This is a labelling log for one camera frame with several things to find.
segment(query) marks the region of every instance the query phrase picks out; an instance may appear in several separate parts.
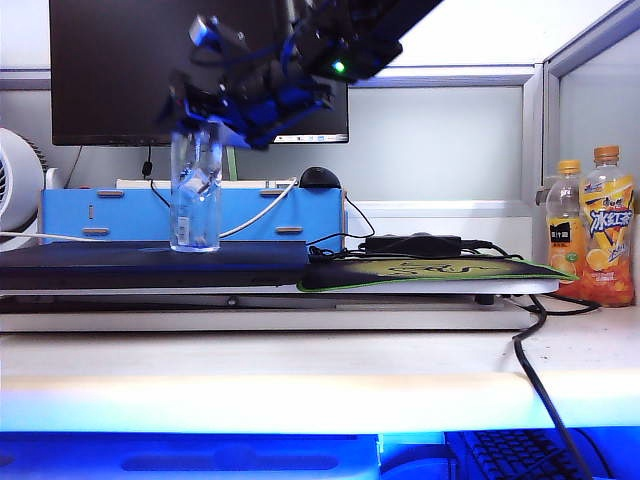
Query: black power brick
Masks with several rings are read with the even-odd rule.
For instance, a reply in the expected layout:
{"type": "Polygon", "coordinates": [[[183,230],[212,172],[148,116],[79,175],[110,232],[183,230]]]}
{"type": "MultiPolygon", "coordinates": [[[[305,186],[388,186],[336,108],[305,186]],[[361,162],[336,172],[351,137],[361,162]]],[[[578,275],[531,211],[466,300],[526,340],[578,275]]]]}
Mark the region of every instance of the black power brick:
{"type": "Polygon", "coordinates": [[[369,255],[409,255],[423,258],[457,257],[462,253],[462,239],[453,235],[414,233],[409,236],[369,237],[360,245],[369,255]]]}

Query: plastic bottle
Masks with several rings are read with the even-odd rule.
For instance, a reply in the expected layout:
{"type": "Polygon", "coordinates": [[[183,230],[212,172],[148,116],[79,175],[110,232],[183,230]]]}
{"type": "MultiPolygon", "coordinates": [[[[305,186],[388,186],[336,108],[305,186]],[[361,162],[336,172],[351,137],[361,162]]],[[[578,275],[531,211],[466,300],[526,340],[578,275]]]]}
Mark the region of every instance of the plastic bottle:
{"type": "Polygon", "coordinates": [[[588,229],[582,298],[607,307],[633,303],[631,232],[633,178],[618,168],[620,149],[594,149],[596,168],[580,185],[580,204],[588,229]]]}
{"type": "Polygon", "coordinates": [[[586,239],[580,217],[580,160],[561,160],[557,168],[560,178],[549,190],[546,201],[548,262],[552,267],[578,277],[561,280],[558,293],[579,298],[586,239]]]}
{"type": "Polygon", "coordinates": [[[220,248],[222,146],[216,126],[174,132],[171,139],[171,248],[214,252],[220,248]]]}

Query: orange bottle cap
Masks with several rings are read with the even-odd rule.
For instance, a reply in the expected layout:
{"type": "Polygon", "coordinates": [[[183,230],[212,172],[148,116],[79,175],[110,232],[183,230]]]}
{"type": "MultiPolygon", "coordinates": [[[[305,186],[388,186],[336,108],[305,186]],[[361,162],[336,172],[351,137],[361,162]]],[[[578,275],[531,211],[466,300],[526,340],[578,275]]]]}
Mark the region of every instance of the orange bottle cap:
{"type": "Polygon", "coordinates": [[[603,145],[593,149],[593,157],[596,163],[610,159],[617,159],[620,155],[618,145],[603,145]]]}
{"type": "Polygon", "coordinates": [[[560,160],[558,173],[580,173],[580,160],[560,160]]]}

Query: keyboard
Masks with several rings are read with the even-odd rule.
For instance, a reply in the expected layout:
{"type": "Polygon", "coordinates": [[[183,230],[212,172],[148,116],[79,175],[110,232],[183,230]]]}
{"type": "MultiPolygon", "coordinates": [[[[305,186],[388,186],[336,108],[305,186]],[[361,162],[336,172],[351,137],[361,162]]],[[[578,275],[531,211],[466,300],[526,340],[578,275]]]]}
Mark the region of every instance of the keyboard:
{"type": "Polygon", "coordinates": [[[486,480],[580,480],[564,448],[544,430],[491,430],[460,433],[468,478],[486,480]]]}

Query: monitor screen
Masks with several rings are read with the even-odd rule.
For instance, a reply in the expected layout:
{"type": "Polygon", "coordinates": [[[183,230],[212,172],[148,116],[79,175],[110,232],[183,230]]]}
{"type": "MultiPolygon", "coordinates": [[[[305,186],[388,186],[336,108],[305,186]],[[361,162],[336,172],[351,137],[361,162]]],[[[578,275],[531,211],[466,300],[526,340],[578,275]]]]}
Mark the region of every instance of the monitor screen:
{"type": "MultiPolygon", "coordinates": [[[[200,88],[220,71],[192,64],[189,28],[215,15],[246,32],[252,51],[282,38],[279,0],[55,0],[49,2],[51,103],[55,145],[165,145],[171,123],[157,121],[174,69],[200,88]]],[[[332,110],[313,112],[274,142],[348,141],[347,86],[332,83],[332,110]]]]}

